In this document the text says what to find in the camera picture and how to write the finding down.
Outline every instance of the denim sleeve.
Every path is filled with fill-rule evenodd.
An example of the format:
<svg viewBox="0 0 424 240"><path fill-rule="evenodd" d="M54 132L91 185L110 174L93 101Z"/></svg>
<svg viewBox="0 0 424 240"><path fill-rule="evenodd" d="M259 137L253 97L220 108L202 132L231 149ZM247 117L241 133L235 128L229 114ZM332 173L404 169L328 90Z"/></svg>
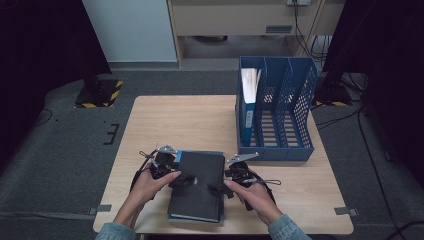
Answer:
<svg viewBox="0 0 424 240"><path fill-rule="evenodd" d="M119 223L105 223L97 234L96 240L134 240L135 232L131 228Z"/></svg>
<svg viewBox="0 0 424 240"><path fill-rule="evenodd" d="M268 226L272 240L303 240L311 239L306 235L287 214L283 214Z"/></svg>

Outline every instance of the hand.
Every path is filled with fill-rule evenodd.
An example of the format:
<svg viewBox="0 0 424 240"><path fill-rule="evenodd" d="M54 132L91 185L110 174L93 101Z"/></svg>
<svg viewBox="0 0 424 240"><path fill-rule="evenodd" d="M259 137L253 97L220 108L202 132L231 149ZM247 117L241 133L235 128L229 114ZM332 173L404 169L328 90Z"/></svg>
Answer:
<svg viewBox="0 0 424 240"><path fill-rule="evenodd" d="M249 188L245 188L230 180L224 180L224 183L237 194L243 204L245 201L249 202L258 214L259 219L267 226L283 215L268 195L265 186L253 183Z"/></svg>
<svg viewBox="0 0 424 240"><path fill-rule="evenodd" d="M135 222L143 210L144 205L152 199L163 186L172 182L181 172L172 172L162 178L153 179L148 163L145 170L140 174L133 189L128 195L122 207L119 209L114 222L134 228Z"/></svg>

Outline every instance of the black stand base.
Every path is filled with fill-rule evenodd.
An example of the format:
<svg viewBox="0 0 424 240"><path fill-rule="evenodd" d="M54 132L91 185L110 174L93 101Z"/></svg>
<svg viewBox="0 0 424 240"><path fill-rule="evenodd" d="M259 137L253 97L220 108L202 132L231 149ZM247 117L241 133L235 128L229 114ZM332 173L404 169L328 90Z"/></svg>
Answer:
<svg viewBox="0 0 424 240"><path fill-rule="evenodd" d="M315 97L312 100L313 105L328 105L328 106L345 106L352 105L352 98L349 92L342 85L339 85L335 90L329 90L321 87L315 92Z"/></svg>
<svg viewBox="0 0 424 240"><path fill-rule="evenodd" d="M115 102L121 89L122 81L120 80L98 80L100 83L99 94L92 94L87 86L81 89L75 107L77 108L95 108L110 107Z"/></svg>

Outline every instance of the person's left hand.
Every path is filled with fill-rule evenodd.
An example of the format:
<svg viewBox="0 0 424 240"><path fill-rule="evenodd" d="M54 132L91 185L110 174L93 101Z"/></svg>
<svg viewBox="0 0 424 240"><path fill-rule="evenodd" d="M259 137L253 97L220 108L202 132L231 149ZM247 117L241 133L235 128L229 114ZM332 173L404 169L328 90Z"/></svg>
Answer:
<svg viewBox="0 0 424 240"><path fill-rule="evenodd" d="M138 177L133 189L119 209L114 222L134 228L135 221L144 205L150 201L162 187L172 182L181 174L181 172L172 172L155 180L150 173L150 165L151 163L148 163L145 167L146 170L143 170Z"/></svg>

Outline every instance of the person's right hand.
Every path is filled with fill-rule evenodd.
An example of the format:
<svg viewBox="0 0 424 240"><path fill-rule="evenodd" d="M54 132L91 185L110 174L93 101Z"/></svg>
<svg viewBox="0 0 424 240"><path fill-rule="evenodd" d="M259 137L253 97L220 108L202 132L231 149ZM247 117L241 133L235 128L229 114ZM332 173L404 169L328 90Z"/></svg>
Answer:
<svg viewBox="0 0 424 240"><path fill-rule="evenodd" d="M237 194L243 204L247 201L267 226L283 215L268 195L265 186L253 183L249 188L245 188L230 180L224 180L224 183Z"/></svg>

